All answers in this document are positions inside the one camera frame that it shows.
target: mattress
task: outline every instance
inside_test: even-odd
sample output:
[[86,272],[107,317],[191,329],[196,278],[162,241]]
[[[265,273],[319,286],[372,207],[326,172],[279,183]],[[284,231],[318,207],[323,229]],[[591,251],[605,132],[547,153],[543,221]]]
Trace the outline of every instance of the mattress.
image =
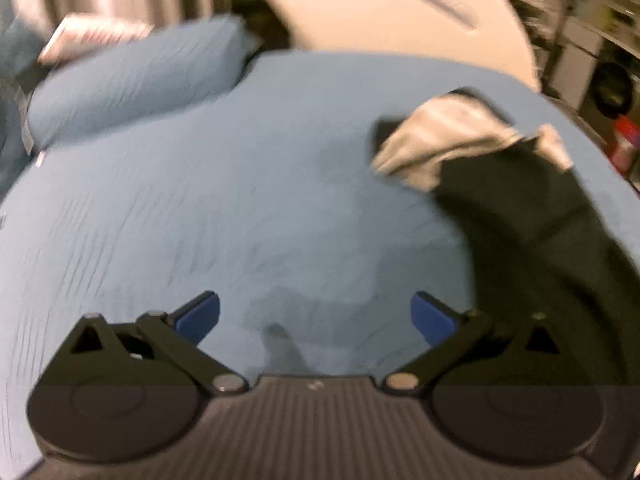
[[264,372],[384,376],[428,350],[409,300],[474,305],[462,234],[428,194],[374,174],[372,128],[460,87],[524,134],[551,123],[640,264],[640,202],[591,141],[515,79],[403,56],[262,56],[226,95],[55,143],[0,205],[0,478],[37,458],[30,388],[83,313],[126,322],[201,291],[206,353]]

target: pillowcase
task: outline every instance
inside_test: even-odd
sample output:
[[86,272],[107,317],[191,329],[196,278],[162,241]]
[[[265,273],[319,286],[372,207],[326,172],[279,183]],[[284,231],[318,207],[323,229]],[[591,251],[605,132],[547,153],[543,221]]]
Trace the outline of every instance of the pillowcase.
[[228,92],[257,41],[241,18],[198,20],[78,60],[44,81],[28,125],[38,149],[77,142]]

